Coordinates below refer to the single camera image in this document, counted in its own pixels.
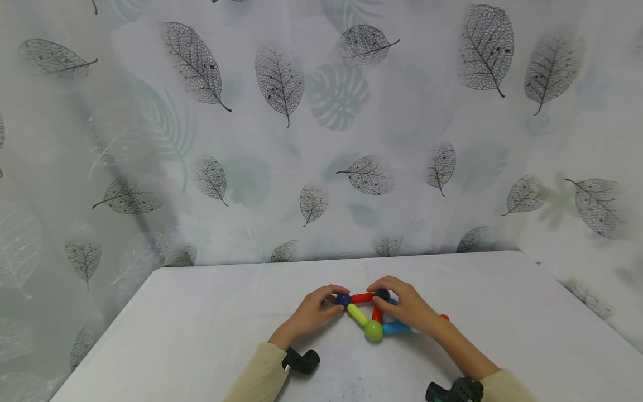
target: beige sleeve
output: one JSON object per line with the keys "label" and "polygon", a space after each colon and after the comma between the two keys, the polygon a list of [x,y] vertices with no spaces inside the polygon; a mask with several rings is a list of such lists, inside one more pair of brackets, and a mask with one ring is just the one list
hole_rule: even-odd
{"label": "beige sleeve", "polygon": [[277,346],[260,343],[224,402],[274,402],[288,377],[281,366],[284,358]]}
{"label": "beige sleeve", "polygon": [[536,398],[507,369],[502,369],[481,381],[484,387],[483,402],[536,402]]}

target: yellow magnetic stick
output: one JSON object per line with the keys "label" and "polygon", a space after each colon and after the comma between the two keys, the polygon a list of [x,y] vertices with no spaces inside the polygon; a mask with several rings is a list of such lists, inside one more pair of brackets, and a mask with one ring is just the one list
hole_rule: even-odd
{"label": "yellow magnetic stick", "polygon": [[353,303],[349,304],[347,307],[349,310],[349,314],[352,318],[355,318],[355,321],[358,322],[359,325],[362,327],[366,326],[366,323],[368,322],[368,317],[362,313],[357,306],[355,306]]}

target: finger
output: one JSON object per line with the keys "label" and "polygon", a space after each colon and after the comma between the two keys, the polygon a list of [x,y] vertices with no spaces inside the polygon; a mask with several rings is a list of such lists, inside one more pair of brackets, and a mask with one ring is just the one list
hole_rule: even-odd
{"label": "finger", "polygon": [[323,300],[326,298],[326,296],[330,296],[333,293],[350,293],[350,291],[347,288],[344,288],[343,286],[339,285],[326,285],[322,286],[316,291],[313,292],[320,300]]}
{"label": "finger", "polygon": [[344,306],[341,304],[338,304],[336,306],[332,306],[328,310],[322,311],[320,314],[325,321],[328,321],[333,317],[337,317],[338,315],[341,315],[343,312],[344,312]]}
{"label": "finger", "polygon": [[368,292],[375,292],[378,289],[392,290],[397,293],[401,286],[404,284],[401,280],[395,277],[383,277],[373,282],[366,288]]}
{"label": "finger", "polygon": [[396,317],[396,312],[400,308],[399,306],[394,306],[393,304],[384,301],[384,299],[379,296],[373,297],[373,304],[379,307],[379,309],[382,310],[382,312],[392,315],[393,317]]}

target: wrist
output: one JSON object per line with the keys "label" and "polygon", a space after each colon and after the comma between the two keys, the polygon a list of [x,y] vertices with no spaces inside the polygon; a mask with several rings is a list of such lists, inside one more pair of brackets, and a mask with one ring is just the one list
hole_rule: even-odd
{"label": "wrist", "polygon": [[279,349],[286,351],[293,345],[299,336],[297,332],[289,325],[288,321],[279,326],[268,340]]}
{"label": "wrist", "polygon": [[432,314],[425,319],[423,327],[419,329],[433,339],[438,340],[438,338],[443,337],[444,334],[449,331],[449,327],[453,327],[453,324],[438,314]]}

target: green ball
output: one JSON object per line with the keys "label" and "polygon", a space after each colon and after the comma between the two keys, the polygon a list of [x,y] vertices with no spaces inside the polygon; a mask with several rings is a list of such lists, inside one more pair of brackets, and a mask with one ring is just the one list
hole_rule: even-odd
{"label": "green ball", "polygon": [[371,342],[379,342],[384,337],[384,329],[382,324],[375,320],[369,320],[364,326],[364,333],[366,334],[366,339]]}

